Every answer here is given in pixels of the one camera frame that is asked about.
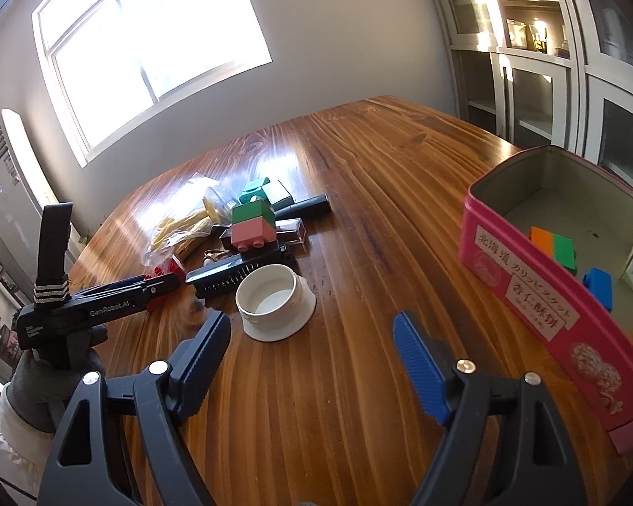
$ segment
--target white sleeve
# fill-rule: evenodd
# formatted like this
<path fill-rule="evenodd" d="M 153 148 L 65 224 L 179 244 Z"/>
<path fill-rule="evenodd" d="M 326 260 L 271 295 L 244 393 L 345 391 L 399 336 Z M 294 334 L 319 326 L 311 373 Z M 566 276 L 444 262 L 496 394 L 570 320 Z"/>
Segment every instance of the white sleeve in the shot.
<path fill-rule="evenodd" d="M 9 405 L 5 390 L 7 387 L 0 395 L 0 477 L 37 497 L 54 434 L 40 432 L 24 422 Z M 19 506 L 35 506 L 31 498 L 3 486 Z"/>

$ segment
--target window frame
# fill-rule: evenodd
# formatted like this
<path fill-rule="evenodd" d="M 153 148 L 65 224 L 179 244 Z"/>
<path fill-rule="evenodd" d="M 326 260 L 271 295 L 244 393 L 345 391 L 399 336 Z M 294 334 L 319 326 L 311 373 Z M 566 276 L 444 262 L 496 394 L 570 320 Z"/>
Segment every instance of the window frame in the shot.
<path fill-rule="evenodd" d="M 93 4 L 91 4 L 85 11 L 83 11 L 83 13 L 79 15 L 79 17 L 75 21 L 73 21 L 70 26 L 68 26 L 68 28 L 59 36 L 58 40 L 52 43 L 49 49 L 46 49 L 40 14 L 51 1 L 52 0 L 43 0 L 37 6 L 37 8 L 35 8 L 35 11 L 32 14 L 33 30 L 35 35 L 35 48 L 38 53 L 42 74 L 44 76 L 44 82 L 47 87 L 52 106 L 54 106 L 54 111 L 57 115 L 59 123 L 61 124 L 63 133 L 68 140 L 68 144 L 73 150 L 73 153 L 75 154 L 75 157 L 81 167 L 85 167 L 101 152 L 106 150 L 106 148 L 108 148 L 113 143 L 117 142 L 126 134 L 128 134 L 130 131 L 138 127 L 140 124 L 159 114 L 162 110 L 168 108 L 169 106 L 172 106 L 173 104 L 176 104 L 177 102 L 189 97 L 190 95 L 202 91 L 203 89 L 206 89 L 207 87 L 212 86 L 213 84 L 218 83 L 223 79 L 227 79 L 246 70 L 250 70 L 252 68 L 272 62 L 269 49 L 267 49 L 267 58 L 263 56 L 261 59 L 232 60 L 230 62 L 226 62 L 220 66 L 214 67 L 213 69 L 207 70 L 206 72 L 203 72 L 198 76 L 195 76 L 194 78 L 180 84 L 179 86 L 174 87 L 173 89 L 170 89 L 169 91 L 162 94 L 162 96 L 158 97 L 155 95 L 154 90 L 152 89 L 152 86 L 150 84 L 150 80 L 143 67 L 143 64 L 140 62 L 140 59 L 137 56 L 136 62 L 140 67 L 140 73 L 143 82 L 146 86 L 146 89 L 148 90 L 148 93 L 150 94 L 150 98 L 152 99 L 152 106 L 127 121 L 124 125 L 122 125 L 116 131 L 113 131 L 113 133 L 103 139 L 100 143 L 92 146 L 86 139 L 84 131 L 82 130 L 78 122 L 76 113 L 68 98 L 68 94 L 61 79 L 61 73 L 57 65 L 56 54 L 72 38 L 75 32 L 77 32 L 77 30 L 94 14 L 96 9 L 106 0 L 96 0 Z M 122 12 L 122 1 L 115 0 L 115 2 L 119 7 L 120 12 Z"/>

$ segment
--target wood grain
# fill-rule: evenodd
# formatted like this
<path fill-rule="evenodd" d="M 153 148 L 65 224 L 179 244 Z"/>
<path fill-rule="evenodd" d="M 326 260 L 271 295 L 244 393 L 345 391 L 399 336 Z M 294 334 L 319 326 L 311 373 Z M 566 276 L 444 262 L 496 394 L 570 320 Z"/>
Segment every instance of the wood grain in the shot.
<path fill-rule="evenodd" d="M 333 215 L 307 225 L 308 249 L 297 253 L 317 296 L 311 321 L 285 341 L 258 343 L 233 315 L 223 364 L 182 430 L 217 504 L 409 504 L 443 432 L 422 413 L 392 341 L 393 316 L 412 310 L 479 369 L 542 375 L 572 436 L 589 504 L 604 505 L 633 469 L 633 453 L 616 454 L 544 346 L 457 258 L 468 186 L 515 151 L 390 96 L 302 116 L 187 161 L 128 196 L 71 280 L 82 288 L 143 272 L 148 230 L 194 172 L 237 192 L 265 175 L 295 199 L 326 192 Z M 235 312 L 231 295 L 211 306 Z M 110 324 L 97 350 L 109 375 L 138 372 L 193 336 L 204 316 L 194 288 L 183 287 L 159 312 Z M 159 504 L 138 428 L 130 422 L 127 431 L 143 498 Z M 488 425 L 469 503 L 478 501 L 496 433 Z"/>

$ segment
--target white cup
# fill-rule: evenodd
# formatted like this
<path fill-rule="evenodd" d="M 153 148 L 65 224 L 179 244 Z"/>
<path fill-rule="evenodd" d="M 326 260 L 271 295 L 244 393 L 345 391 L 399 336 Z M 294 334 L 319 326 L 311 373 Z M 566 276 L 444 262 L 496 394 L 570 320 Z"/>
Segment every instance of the white cup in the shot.
<path fill-rule="evenodd" d="M 302 276 L 283 264 L 270 264 L 243 279 L 235 300 L 243 331 L 263 342 L 280 341 L 309 321 L 316 296 Z"/>

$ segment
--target blue gripper pad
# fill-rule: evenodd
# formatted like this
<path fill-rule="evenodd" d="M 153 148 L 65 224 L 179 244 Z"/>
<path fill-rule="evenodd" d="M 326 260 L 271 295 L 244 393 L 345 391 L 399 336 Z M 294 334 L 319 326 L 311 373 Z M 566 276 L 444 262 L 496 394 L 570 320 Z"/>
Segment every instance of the blue gripper pad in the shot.
<path fill-rule="evenodd" d="M 452 415 L 446 397 L 446 377 L 429 353 L 421 336 L 422 330 L 413 319 L 409 312 L 401 312 L 394 318 L 394 344 L 425 413 L 440 425 L 446 425 Z"/>
<path fill-rule="evenodd" d="M 174 424 L 197 414 L 230 344 L 230 318 L 212 311 L 197 335 L 183 341 L 169 358 L 173 370 L 165 403 Z"/>

